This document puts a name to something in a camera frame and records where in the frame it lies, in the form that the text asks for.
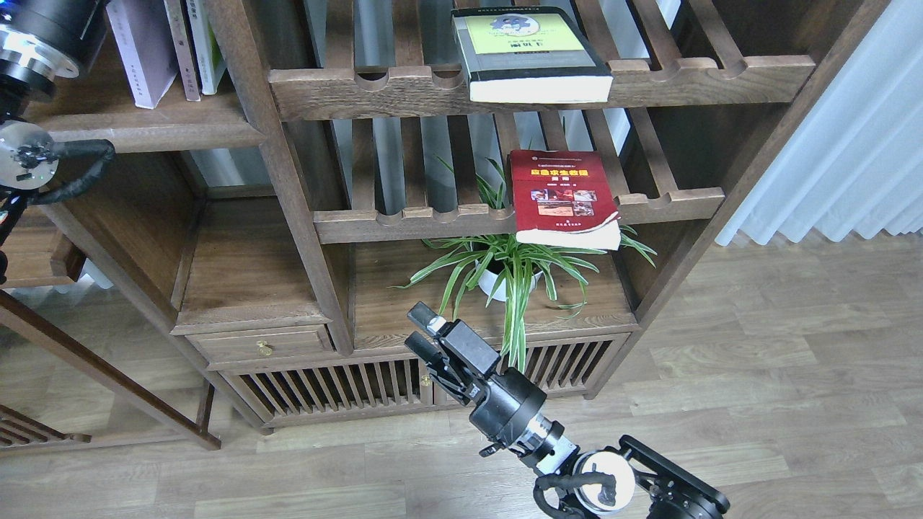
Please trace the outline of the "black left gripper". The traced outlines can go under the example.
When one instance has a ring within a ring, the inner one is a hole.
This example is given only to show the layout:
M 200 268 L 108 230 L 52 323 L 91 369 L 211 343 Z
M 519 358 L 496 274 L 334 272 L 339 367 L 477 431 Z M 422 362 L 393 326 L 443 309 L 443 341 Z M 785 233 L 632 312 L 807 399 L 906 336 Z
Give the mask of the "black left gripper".
M 78 78 L 97 60 L 108 1 L 3 1 L 2 62 L 53 80 Z

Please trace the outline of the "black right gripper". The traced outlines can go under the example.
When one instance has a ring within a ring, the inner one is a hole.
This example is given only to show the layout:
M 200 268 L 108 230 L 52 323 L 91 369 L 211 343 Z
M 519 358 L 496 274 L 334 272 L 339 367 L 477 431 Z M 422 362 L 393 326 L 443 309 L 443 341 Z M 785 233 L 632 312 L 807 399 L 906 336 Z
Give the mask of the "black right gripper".
M 547 395 L 517 369 L 498 373 L 498 352 L 463 321 L 448 322 L 424 302 L 417 302 L 407 318 L 439 344 L 436 348 L 419 332 L 405 340 L 406 348 L 425 362 L 432 381 L 458 403 L 474 405 L 469 420 L 488 440 L 517 443 Z

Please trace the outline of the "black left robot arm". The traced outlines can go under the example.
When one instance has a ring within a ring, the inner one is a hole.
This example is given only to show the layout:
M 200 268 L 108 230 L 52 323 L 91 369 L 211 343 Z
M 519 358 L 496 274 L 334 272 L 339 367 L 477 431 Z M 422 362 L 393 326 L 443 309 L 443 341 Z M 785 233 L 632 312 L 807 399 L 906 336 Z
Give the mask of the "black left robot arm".
M 57 142 L 22 116 L 27 103 L 55 96 L 56 79 L 89 72 L 105 40 L 105 7 L 105 1 L 2 3 L 2 240 L 27 207 L 85 193 L 115 157 L 108 139 Z M 75 156 L 96 160 L 82 177 L 44 190 L 58 162 Z

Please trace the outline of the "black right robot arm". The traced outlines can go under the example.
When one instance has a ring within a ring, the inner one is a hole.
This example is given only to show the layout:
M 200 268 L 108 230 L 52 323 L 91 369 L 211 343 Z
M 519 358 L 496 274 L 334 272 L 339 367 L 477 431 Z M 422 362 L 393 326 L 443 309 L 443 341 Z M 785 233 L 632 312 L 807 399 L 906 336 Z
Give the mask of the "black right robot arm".
M 533 497 L 553 518 L 601 518 L 630 503 L 636 487 L 650 496 L 650 518 L 722 518 L 728 498 L 639 440 L 581 451 L 563 424 L 543 414 L 547 395 L 520 371 L 498 372 L 500 357 L 465 322 L 447 321 L 416 303 L 408 319 L 418 326 L 406 346 L 424 361 L 432 381 L 462 405 L 489 440 L 481 456 L 508 450 L 533 469 Z

